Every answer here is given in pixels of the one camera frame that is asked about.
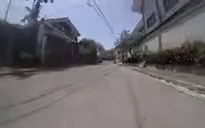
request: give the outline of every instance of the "white building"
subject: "white building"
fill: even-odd
[[[142,38],[140,47],[156,52],[185,41],[205,42],[205,0],[134,0],[133,4],[133,11],[143,17],[133,31]]]

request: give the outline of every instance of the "house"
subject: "house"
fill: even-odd
[[[25,60],[24,63],[55,66],[69,65],[78,59],[80,34],[68,18],[42,19],[21,26],[19,34],[16,63]]]
[[[134,0],[133,4],[133,11],[142,15],[132,32],[141,38],[139,49],[156,52],[186,41],[205,42],[205,0]]]
[[[10,66],[17,28],[0,19],[0,67]]]

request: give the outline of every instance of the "sky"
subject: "sky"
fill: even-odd
[[[0,0],[0,18],[4,18],[9,0]],[[69,17],[80,32],[80,38],[91,38],[100,42],[106,49],[114,47],[115,37],[122,30],[132,31],[141,19],[140,14],[131,10],[133,0],[96,0],[112,29],[113,35],[98,14],[89,7],[87,0],[54,0],[54,3],[43,4],[40,17]],[[31,6],[32,0],[13,0],[8,15],[8,22],[20,23],[28,12],[25,6]]]

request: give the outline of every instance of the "asphalt road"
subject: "asphalt road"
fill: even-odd
[[[0,128],[205,128],[205,100],[111,63],[0,77]]]

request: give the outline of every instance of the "building facade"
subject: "building facade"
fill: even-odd
[[[157,52],[185,41],[205,42],[205,0],[134,0],[142,20],[133,31],[138,47]],[[138,31],[144,26],[145,31]]]
[[[35,60],[33,63],[69,65],[78,57],[78,36],[79,32],[68,18],[42,19],[20,28],[15,56],[17,61],[24,60],[20,57],[23,53],[26,60]]]

